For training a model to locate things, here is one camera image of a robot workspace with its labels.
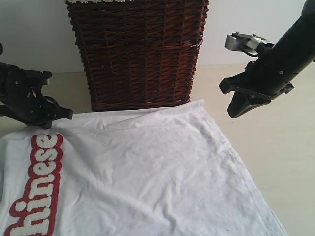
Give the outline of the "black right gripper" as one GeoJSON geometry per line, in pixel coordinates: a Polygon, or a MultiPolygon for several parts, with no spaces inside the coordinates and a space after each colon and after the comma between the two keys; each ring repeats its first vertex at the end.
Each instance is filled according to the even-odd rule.
{"type": "Polygon", "coordinates": [[[286,52],[270,44],[259,44],[256,51],[257,61],[247,68],[252,90],[248,90],[246,73],[224,78],[219,84],[223,94],[234,92],[227,108],[231,118],[237,118],[255,108],[268,105],[271,100],[294,89],[290,82],[293,73],[288,72],[285,64],[288,59],[286,52]]]}

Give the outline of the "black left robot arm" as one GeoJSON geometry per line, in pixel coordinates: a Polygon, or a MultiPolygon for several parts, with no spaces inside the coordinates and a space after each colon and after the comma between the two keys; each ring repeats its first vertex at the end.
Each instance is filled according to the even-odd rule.
{"type": "Polygon", "coordinates": [[[15,65],[0,64],[0,115],[26,126],[50,129],[52,122],[63,118],[71,120],[73,111],[41,93],[48,85],[49,71],[24,70],[15,65]]]}

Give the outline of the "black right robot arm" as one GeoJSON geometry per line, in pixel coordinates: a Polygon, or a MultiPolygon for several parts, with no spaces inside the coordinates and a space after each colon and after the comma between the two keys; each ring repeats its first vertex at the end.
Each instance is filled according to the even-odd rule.
{"type": "Polygon", "coordinates": [[[291,81],[315,60],[315,2],[305,2],[301,16],[276,44],[236,32],[227,36],[225,47],[257,58],[219,84],[223,94],[234,93],[227,112],[237,118],[291,92],[291,81]]]}

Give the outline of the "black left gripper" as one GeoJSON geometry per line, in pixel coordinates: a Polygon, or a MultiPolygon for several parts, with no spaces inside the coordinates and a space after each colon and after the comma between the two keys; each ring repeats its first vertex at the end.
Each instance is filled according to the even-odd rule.
{"type": "Polygon", "coordinates": [[[41,93],[43,84],[9,71],[4,78],[4,115],[27,126],[49,129],[52,121],[73,118],[73,111],[50,102],[41,93]]]}

